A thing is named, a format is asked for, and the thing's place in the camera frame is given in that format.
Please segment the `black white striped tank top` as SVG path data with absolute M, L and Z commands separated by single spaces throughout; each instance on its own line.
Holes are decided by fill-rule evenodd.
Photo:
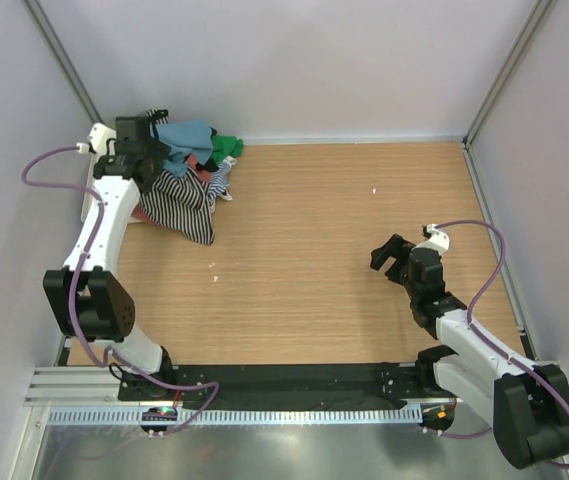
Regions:
M 132 218 L 175 230 L 198 244 L 212 244 L 215 233 L 206 170 L 212 154 L 211 127 L 201 120 L 172 122 L 167 110 L 147 110 L 143 115 L 155 121 L 159 140 L 170 152 Z

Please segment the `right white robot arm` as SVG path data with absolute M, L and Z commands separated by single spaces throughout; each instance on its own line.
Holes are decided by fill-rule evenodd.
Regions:
M 490 428 L 516 469 L 558 464 L 569 455 L 569 383 L 555 363 L 540 364 L 510 349 L 472 309 L 448 291 L 443 255 L 449 236 L 435 225 L 414 244 L 395 234 L 372 250 L 370 267 L 402 286 L 415 323 L 439 341 L 418 355 L 416 387 L 443 390 L 466 403 Z

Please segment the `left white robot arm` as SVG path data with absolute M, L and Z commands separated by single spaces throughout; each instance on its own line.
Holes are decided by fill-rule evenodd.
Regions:
M 156 126 L 163 115 L 119 117 L 112 128 L 97 123 L 78 145 L 95 158 L 84 189 L 88 212 L 63 266 L 43 279 L 60 330 L 77 339 L 95 365 L 120 362 L 156 400 L 174 392 L 176 376 L 166 349 L 136 326 L 135 302 L 116 270 L 129 219 L 170 152 Z

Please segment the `light blue tank top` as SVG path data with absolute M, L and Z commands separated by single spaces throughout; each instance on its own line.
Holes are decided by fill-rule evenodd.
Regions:
M 159 124 L 159 140 L 170 148 L 164 170 L 176 178 L 187 171 L 186 159 L 194 155 L 198 164 L 206 164 L 213 153 L 212 129 L 203 120 Z

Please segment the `salmon pink tank top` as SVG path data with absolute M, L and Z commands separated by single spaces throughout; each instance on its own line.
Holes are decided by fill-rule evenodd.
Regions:
M 151 189 L 143 193 L 129 218 L 130 224 L 145 223 L 177 230 L 201 212 L 210 213 L 211 174 L 201 170 L 189 155 L 181 176 L 164 170 Z

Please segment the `bright green tank top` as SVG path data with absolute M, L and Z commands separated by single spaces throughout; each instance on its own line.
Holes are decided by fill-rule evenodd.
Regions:
M 212 141 L 211 158 L 216 164 L 221 163 L 226 157 L 238 158 L 244 150 L 244 141 L 235 136 L 214 135 Z

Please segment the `blue white striped tank top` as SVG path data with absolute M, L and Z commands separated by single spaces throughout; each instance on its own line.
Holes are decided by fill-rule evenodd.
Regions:
M 231 202 L 233 200 L 232 195 L 228 191 L 228 187 L 230 185 L 229 175 L 236 163 L 236 158 L 227 156 L 218 165 L 218 170 L 212 173 L 208 191 L 208 204 L 211 212 L 215 211 L 218 199 L 225 202 Z

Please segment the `white tray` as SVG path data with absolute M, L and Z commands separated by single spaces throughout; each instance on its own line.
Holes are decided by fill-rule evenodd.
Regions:
M 88 172 L 87 172 L 87 179 L 86 179 L 86 185 L 85 187 L 87 189 L 92 189 L 93 188 L 93 183 L 94 183 L 94 178 L 93 178 L 93 164 L 90 164 L 88 167 Z M 84 193 L 83 195 L 83 200 L 82 200 L 82 207 L 81 207 L 81 212 L 80 212 L 80 221 L 84 222 L 86 220 L 86 217 L 88 215 L 89 209 L 90 209 L 90 205 L 92 202 L 93 197 L 89 194 L 89 193 Z

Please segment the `white paper scraps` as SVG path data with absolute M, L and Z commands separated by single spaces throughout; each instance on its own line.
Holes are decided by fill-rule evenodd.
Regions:
M 215 262 L 211 262 L 211 263 L 208 265 L 208 267 L 209 267 L 209 269 L 211 269 L 211 270 L 213 271 L 213 275 L 212 275 L 213 282 L 214 282 L 214 283 L 218 282 L 220 277 L 219 277 L 219 275 L 217 275 L 217 274 L 214 272 L 214 270 L 215 270 L 215 268 L 216 268 L 216 263 L 215 263 Z

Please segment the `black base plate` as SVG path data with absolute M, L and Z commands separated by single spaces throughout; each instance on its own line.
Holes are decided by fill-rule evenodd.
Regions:
M 177 385 L 217 382 L 209 410 L 398 410 L 411 401 L 453 394 L 412 363 L 181 365 L 165 380 Z

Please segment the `aluminium frame rail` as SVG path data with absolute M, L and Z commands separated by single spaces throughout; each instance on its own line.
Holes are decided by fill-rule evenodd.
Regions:
M 218 382 L 215 410 L 376 410 L 399 409 L 411 401 L 461 395 L 445 386 L 436 363 L 310 365 L 182 365 L 176 368 L 181 391 L 162 388 L 111 367 L 40 368 L 26 400 L 31 404 L 181 401 L 190 409 L 203 404 Z

